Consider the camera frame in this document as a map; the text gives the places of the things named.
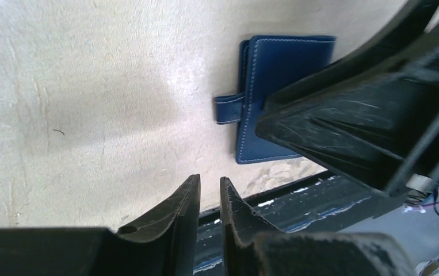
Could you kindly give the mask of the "navy blue card holder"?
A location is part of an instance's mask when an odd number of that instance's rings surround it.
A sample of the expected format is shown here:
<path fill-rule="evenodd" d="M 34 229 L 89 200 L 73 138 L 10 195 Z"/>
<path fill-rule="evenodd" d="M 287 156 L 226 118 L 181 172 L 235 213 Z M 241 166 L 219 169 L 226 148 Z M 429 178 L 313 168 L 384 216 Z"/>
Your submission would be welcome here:
<path fill-rule="evenodd" d="M 237 124 L 235 160 L 253 164 L 300 155 L 255 134 L 266 97 L 327 67 L 334 36 L 256 35 L 239 46 L 238 92 L 214 99 L 216 123 Z"/>

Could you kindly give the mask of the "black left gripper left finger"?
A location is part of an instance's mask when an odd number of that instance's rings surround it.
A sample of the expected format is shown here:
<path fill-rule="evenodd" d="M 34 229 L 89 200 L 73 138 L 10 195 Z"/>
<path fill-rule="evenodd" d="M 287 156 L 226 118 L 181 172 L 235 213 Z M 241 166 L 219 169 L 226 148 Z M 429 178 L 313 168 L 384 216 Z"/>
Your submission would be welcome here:
<path fill-rule="evenodd" d="M 116 232 L 1 228 L 0 275 L 192 275 L 200 176 Z"/>

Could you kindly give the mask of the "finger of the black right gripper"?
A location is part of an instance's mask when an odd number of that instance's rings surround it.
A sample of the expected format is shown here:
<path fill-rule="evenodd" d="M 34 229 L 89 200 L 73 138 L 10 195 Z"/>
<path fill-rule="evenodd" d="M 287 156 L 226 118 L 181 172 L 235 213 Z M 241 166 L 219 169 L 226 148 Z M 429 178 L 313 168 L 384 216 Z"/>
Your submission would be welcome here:
<path fill-rule="evenodd" d="M 388 196 L 439 182 L 439 28 L 370 70 L 273 109 L 256 134 Z"/>
<path fill-rule="evenodd" d="M 369 41 L 321 71 L 302 78 L 266 97 L 264 112 L 357 76 L 396 55 L 421 37 L 439 7 L 439 1 L 407 1 L 393 19 Z"/>

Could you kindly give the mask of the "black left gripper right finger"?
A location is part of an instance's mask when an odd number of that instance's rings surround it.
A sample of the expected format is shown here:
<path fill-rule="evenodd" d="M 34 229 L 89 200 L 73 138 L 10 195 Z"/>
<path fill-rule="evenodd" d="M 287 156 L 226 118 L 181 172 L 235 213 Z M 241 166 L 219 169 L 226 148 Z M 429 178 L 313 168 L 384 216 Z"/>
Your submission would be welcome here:
<path fill-rule="evenodd" d="M 286 233 L 220 179 L 225 275 L 415 275 L 396 240 L 383 233 Z"/>

